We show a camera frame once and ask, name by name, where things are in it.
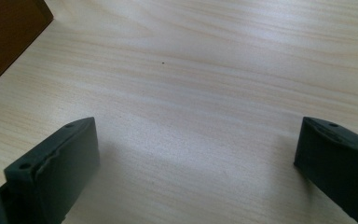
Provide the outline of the brown wooden box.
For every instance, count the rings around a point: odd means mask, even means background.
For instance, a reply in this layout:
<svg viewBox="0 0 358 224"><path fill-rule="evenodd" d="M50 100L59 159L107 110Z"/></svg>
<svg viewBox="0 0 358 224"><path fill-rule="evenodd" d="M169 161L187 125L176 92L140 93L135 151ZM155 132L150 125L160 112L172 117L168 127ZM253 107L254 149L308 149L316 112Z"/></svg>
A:
<svg viewBox="0 0 358 224"><path fill-rule="evenodd" d="M0 0L0 76L52 21L45 0Z"/></svg>

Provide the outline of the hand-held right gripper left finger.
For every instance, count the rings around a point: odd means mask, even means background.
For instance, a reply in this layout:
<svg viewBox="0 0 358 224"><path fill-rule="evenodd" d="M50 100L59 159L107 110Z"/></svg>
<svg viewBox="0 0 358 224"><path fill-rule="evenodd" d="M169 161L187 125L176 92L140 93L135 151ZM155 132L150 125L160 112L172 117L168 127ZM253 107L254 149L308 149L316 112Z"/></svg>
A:
<svg viewBox="0 0 358 224"><path fill-rule="evenodd" d="M9 224L61 224L99 165L95 119L62 126L5 168Z"/></svg>

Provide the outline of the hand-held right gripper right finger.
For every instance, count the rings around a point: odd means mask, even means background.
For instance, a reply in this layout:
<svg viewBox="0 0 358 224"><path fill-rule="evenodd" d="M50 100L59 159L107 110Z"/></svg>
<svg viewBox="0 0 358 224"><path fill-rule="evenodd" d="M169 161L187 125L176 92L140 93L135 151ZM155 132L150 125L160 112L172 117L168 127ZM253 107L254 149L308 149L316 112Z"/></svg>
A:
<svg viewBox="0 0 358 224"><path fill-rule="evenodd" d="M305 117L295 167L358 222L358 134L336 123Z"/></svg>

